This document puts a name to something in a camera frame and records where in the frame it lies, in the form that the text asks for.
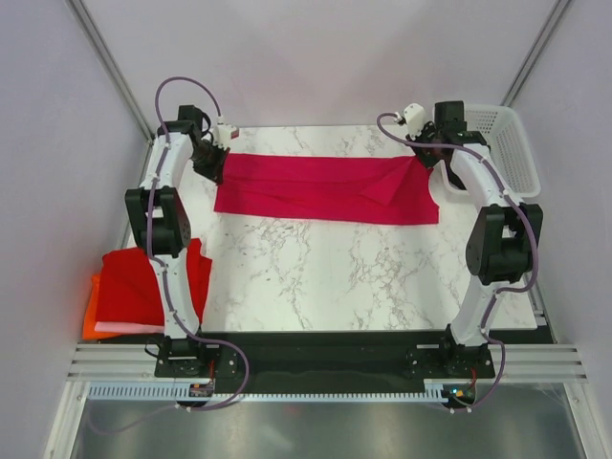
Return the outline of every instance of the metal frame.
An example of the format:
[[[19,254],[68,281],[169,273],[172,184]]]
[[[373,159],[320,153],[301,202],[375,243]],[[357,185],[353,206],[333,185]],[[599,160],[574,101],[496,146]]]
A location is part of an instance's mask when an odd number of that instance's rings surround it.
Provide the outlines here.
[[[568,12],[573,0],[557,0],[546,21],[526,55],[520,69],[502,105],[511,106],[520,94],[527,78],[536,66],[546,46],[549,44],[562,18]],[[76,16],[81,28],[92,44],[100,62],[116,86],[129,112],[139,126],[143,136],[149,142],[149,151],[144,159],[144,168],[151,153],[151,126],[148,125],[139,104],[136,102],[117,62],[110,53],[90,12],[82,0],[67,0],[67,4]],[[129,237],[126,229],[122,245]],[[547,324],[541,292],[530,293],[538,326]],[[589,459],[612,458],[605,432],[599,418],[597,404],[591,394],[591,388],[582,367],[577,348],[569,344],[510,344],[508,362],[501,383],[563,383],[574,419],[579,431],[584,450]],[[492,349],[493,364],[499,367],[500,353]],[[45,459],[69,458],[77,440],[78,425],[83,416],[85,401],[90,394],[93,382],[110,384],[184,383],[181,380],[160,380],[153,376],[155,361],[136,344],[80,344],[76,348],[70,373],[55,422],[45,450]],[[429,380],[428,384],[441,381]],[[463,383],[463,381],[444,380],[444,383]]]

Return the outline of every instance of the white connector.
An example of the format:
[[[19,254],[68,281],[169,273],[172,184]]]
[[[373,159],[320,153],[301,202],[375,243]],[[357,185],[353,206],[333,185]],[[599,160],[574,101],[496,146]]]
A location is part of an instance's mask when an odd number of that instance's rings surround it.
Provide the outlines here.
[[[426,118],[425,108],[418,103],[411,103],[404,109],[405,127],[412,139],[416,139],[421,135],[427,123]]]

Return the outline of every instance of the red cloth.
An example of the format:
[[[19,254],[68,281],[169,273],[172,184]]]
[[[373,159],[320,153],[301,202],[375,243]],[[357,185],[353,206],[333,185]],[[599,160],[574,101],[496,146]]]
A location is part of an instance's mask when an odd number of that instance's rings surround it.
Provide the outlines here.
[[[212,261],[200,255],[202,242],[187,248],[187,278],[196,315],[202,321]],[[111,251],[102,257],[99,280],[98,322],[164,325],[164,310],[155,273],[141,249]]]
[[[229,154],[217,212],[382,225],[438,223],[429,175],[414,157]]]

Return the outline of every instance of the marble tabletop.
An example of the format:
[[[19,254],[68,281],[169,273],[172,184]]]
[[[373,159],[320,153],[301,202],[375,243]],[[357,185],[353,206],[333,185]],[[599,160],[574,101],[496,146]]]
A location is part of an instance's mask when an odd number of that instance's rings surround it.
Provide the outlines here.
[[[232,151],[266,155],[395,157],[411,150],[375,126],[242,129]],[[216,186],[187,165],[179,192],[213,260],[209,331],[443,329],[470,273],[465,246],[476,210],[450,199],[440,172],[429,189],[438,225],[395,227],[213,212]],[[493,328],[535,328],[527,295],[506,294]]]

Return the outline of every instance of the orange fabric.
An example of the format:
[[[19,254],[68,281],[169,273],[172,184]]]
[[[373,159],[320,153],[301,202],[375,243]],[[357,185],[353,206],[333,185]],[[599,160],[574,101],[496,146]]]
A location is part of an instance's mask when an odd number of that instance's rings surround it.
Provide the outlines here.
[[[89,297],[85,319],[83,320],[83,339],[106,339],[118,337],[120,333],[96,331],[96,309],[99,297],[99,274],[92,275],[92,295]]]

